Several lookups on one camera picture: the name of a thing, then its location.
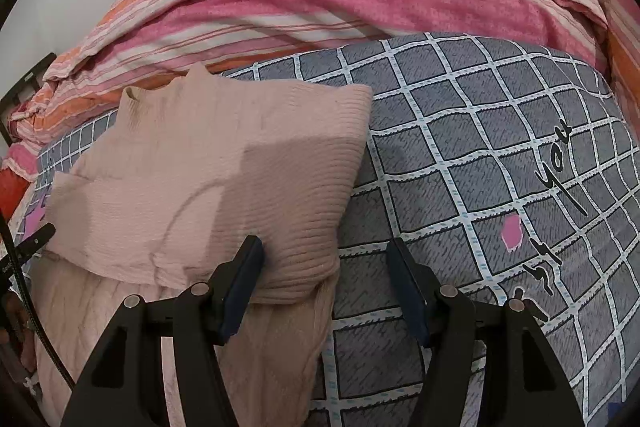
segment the pink knit sweater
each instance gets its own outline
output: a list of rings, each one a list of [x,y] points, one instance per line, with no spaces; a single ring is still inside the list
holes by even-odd
[[[243,82],[200,65],[159,90],[128,87],[115,126],[56,174],[47,249],[60,259],[33,272],[38,313],[72,375],[126,295],[176,295],[253,233],[266,264],[241,330],[219,350],[221,370],[242,427],[301,425],[370,103],[366,86]],[[170,341],[163,347],[181,425]],[[59,417],[68,390],[42,347],[38,372]]]

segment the striped blanket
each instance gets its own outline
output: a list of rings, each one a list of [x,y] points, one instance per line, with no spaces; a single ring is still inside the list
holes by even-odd
[[[194,62],[210,71],[294,52],[425,30],[541,44],[604,71],[597,0],[117,0],[91,33],[60,55],[44,87],[13,115],[24,142],[5,161],[34,179],[33,155],[114,107],[125,86],[153,88]]]

